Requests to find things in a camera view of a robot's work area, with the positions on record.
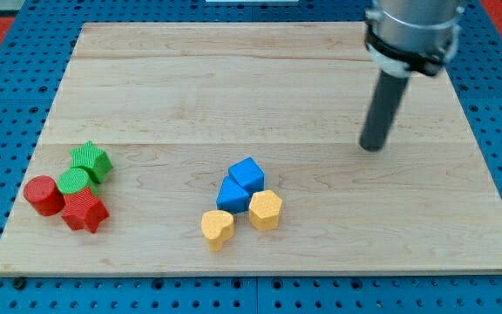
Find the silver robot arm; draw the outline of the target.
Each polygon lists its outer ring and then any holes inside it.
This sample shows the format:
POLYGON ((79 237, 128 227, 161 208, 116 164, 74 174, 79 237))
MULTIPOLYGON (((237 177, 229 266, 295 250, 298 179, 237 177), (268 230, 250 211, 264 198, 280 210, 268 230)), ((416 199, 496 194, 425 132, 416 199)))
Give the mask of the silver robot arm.
POLYGON ((437 76, 457 54, 463 0, 373 0, 364 45, 379 66, 359 145, 382 150, 412 73, 437 76))

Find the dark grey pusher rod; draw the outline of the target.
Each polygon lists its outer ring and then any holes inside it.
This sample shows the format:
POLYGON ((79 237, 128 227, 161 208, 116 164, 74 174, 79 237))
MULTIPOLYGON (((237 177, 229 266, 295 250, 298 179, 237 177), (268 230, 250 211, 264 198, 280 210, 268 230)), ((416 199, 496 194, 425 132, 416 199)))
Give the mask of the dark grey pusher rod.
POLYGON ((384 148, 409 80, 380 71, 359 137, 363 150, 378 152, 384 148))

